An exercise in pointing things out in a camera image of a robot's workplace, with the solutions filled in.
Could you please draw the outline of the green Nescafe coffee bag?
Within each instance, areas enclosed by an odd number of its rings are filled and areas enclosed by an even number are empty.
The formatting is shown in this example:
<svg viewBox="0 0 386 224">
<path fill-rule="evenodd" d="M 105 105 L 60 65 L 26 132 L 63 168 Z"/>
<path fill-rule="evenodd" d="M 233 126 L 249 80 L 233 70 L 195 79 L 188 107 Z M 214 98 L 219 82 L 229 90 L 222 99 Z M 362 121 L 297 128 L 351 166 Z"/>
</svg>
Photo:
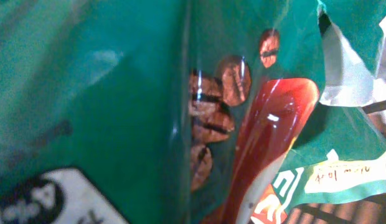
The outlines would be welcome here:
<svg viewBox="0 0 386 224">
<path fill-rule="evenodd" d="M 386 1 L 0 1 L 0 223 L 283 223 L 386 193 L 320 104 L 326 29 L 379 68 Z"/>
</svg>

